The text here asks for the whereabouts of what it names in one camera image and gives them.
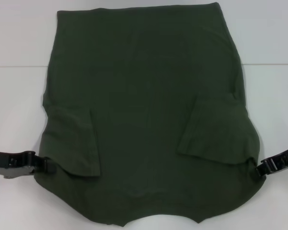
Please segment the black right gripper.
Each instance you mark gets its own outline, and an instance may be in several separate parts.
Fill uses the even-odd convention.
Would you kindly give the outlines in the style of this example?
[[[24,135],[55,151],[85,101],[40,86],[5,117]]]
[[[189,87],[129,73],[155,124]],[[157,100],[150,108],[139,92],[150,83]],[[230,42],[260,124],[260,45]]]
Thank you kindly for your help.
[[[262,160],[261,164],[256,167],[260,177],[270,175],[288,169],[288,150]]]

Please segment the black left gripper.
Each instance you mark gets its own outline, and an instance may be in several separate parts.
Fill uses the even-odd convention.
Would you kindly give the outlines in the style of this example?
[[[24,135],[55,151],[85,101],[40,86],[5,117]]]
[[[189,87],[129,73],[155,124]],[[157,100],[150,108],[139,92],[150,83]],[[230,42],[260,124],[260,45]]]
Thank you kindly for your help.
[[[34,151],[20,153],[0,152],[0,169],[33,168],[34,173],[55,174],[57,166],[47,157],[35,156]]]

